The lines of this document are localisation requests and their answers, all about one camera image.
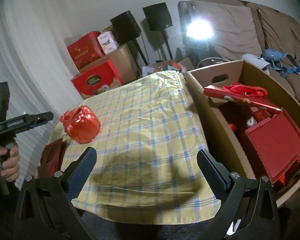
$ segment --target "white curtain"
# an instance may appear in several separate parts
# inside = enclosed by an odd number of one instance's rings
[[[24,112],[52,111],[55,115],[49,124],[17,135],[18,187],[27,174],[36,172],[60,116],[82,101],[71,83],[79,72],[65,44],[82,33],[64,4],[62,0],[0,1],[0,82],[8,81],[10,88],[7,118]]]

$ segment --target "yellow plaid tablecloth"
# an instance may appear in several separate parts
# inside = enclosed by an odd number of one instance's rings
[[[63,171],[88,146],[97,150],[97,164],[72,200],[75,207],[135,224],[187,224],[214,217],[220,201],[196,161],[206,141],[176,72],[152,74],[81,105],[100,120],[97,137],[81,145],[61,123],[50,137],[50,142],[68,142]]]

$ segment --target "white cable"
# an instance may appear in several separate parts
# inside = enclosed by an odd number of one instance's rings
[[[207,59],[221,59],[221,60],[225,60],[225,61],[227,61],[227,62],[229,62],[229,61],[230,61],[230,60],[227,60],[227,59],[225,59],[225,58],[221,58],[221,57],[207,57],[207,58],[205,58],[205,59],[201,60],[201,61],[198,63],[198,65],[197,65],[196,69],[199,67],[199,65],[200,65],[200,63],[201,63],[201,62],[203,62],[204,60],[207,60]]]

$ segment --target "speaker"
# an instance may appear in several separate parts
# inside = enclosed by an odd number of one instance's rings
[[[151,31],[163,31],[173,25],[165,2],[144,7],[143,12]]]
[[[141,35],[141,29],[130,11],[114,17],[110,22],[117,32],[119,43],[127,43]]]

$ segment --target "bolt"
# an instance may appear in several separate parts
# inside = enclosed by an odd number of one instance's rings
[[[240,177],[240,175],[237,172],[232,172],[231,177],[234,178],[234,179],[238,179]]]
[[[32,179],[32,175],[27,175],[25,178],[26,181],[31,181],[31,179]]]
[[[62,174],[63,174],[62,171],[56,171],[56,172],[54,173],[54,176],[55,176],[56,178],[59,178],[59,177],[62,176]]]
[[[267,176],[262,176],[261,178],[262,178],[262,180],[265,181],[265,182],[268,182],[268,181],[269,181],[269,178],[268,178]]]

